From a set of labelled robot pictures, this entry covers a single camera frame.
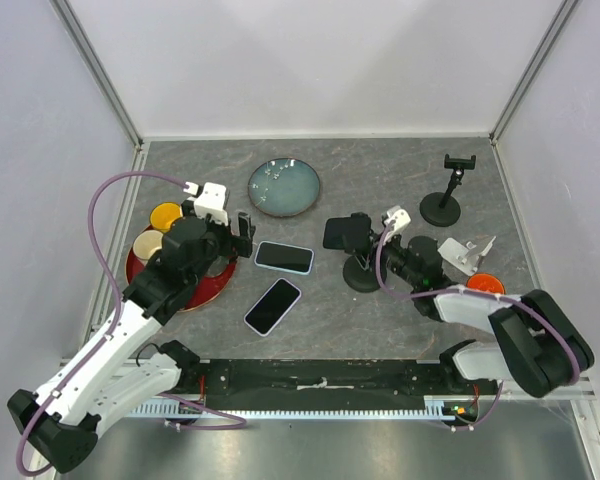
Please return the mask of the black phone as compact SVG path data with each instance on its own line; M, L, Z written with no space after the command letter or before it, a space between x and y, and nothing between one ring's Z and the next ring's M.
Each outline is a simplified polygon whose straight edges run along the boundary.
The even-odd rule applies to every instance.
M361 212L330 218L325 224L322 246L349 255L365 253L371 245L371 218Z

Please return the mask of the black phone stand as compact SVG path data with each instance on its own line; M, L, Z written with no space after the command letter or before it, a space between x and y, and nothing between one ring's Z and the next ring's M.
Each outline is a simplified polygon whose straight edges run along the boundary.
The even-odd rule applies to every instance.
M469 158L445 155L444 168L451 171L446 190L426 195L419 204L419 212L427 223L436 227L449 227L459 220L461 206L453 197L453 191L462 184L465 171L475 169L476 160L475 155Z
M375 278L360 275L360 270L355 260L356 255L368 254L374 248L364 248L363 243L357 246L345 245L344 252L349 256L343 266L343 278L346 284L359 293L372 293L380 289L377 276Z

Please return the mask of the light blue phone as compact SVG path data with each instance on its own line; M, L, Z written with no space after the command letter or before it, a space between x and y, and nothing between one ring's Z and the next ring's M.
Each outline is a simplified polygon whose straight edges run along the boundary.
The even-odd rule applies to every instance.
M254 264L270 270L308 275L314 262L309 248L262 241L257 248Z

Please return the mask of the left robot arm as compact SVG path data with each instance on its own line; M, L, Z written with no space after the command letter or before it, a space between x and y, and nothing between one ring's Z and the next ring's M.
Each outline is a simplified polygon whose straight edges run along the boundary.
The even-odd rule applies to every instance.
M217 259L251 256L255 228L246 213L238 221L234 233L230 223L209 215L177 219L143 270L117 294L112 314L73 359L36 390L11 395L7 409L21 435L16 465L22 475L35 477L50 469L67 473L144 401L172 388L178 393L196 388L199 359L177 341L160 348L147 366L119 380L113 376L186 306Z

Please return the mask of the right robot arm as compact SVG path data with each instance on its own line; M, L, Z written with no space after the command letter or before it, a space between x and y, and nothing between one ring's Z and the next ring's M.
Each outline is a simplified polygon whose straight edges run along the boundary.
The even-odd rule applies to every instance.
M415 237L402 247L391 230L376 234L368 218L358 219L342 235L349 263L386 290L394 273L410 284L409 300L423 316L491 333L492 344L471 340L447 351L438 381L447 392L463 392L474 380L512 381L526 394L543 398L574 385L595 364L592 348L555 299L542 289L522 296L470 289L453 282L442 267L434 239Z

